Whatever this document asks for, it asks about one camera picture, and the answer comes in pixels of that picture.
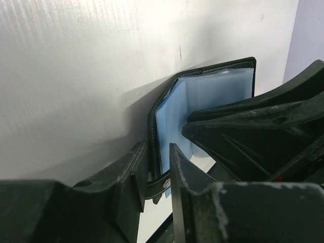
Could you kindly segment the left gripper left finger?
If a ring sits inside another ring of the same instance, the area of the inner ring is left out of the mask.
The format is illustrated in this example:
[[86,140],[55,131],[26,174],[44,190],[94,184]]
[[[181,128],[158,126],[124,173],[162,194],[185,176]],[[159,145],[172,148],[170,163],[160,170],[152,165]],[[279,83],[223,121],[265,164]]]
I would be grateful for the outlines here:
[[148,176],[147,142],[136,143],[117,161],[76,183],[85,193],[91,242],[136,242]]

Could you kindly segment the black card holder wallet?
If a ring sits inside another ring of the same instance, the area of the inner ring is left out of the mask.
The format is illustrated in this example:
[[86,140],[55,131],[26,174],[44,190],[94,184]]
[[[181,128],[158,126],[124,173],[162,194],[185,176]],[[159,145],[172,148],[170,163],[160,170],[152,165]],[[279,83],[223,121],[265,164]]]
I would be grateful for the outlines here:
[[247,57],[185,70],[167,80],[148,115],[149,169],[153,180],[161,179],[170,168],[170,143],[176,143],[188,159],[209,158],[181,130],[194,111],[252,98],[256,64],[254,57]]

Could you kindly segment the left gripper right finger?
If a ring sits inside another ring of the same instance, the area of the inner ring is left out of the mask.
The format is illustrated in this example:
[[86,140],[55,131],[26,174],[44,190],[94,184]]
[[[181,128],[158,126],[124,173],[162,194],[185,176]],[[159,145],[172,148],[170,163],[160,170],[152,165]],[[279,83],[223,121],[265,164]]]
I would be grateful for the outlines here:
[[219,182],[170,143],[170,172],[175,242],[240,242],[220,196],[232,182]]

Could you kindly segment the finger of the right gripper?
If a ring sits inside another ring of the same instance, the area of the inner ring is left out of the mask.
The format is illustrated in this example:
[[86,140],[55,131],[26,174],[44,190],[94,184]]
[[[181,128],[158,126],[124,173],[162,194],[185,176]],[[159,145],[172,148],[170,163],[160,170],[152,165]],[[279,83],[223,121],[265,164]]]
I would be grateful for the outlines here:
[[323,167],[323,101],[196,121],[182,135],[239,181],[302,181]]
[[315,60],[297,76],[264,94],[227,105],[192,112],[188,122],[216,119],[235,113],[303,101],[323,91],[323,61]]

